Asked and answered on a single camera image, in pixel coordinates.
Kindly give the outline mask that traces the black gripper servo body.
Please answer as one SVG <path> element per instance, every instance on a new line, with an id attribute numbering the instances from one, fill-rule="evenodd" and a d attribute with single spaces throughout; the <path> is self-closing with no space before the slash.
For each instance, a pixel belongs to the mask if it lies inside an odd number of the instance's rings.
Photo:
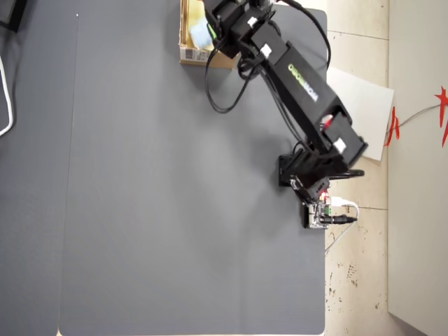
<path id="1" fill-rule="evenodd" d="M 222 29 L 228 29 L 244 14 L 245 6 L 245 1 L 216 1 L 213 14 L 216 16 L 219 26 Z"/>

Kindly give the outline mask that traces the broad black gripper finger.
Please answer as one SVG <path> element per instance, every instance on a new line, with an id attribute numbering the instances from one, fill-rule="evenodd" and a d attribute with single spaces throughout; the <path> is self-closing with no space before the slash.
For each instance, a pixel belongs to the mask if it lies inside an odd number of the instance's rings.
<path id="1" fill-rule="evenodd" d="M 206 13 L 216 15 L 225 5 L 225 0 L 203 0 Z"/>

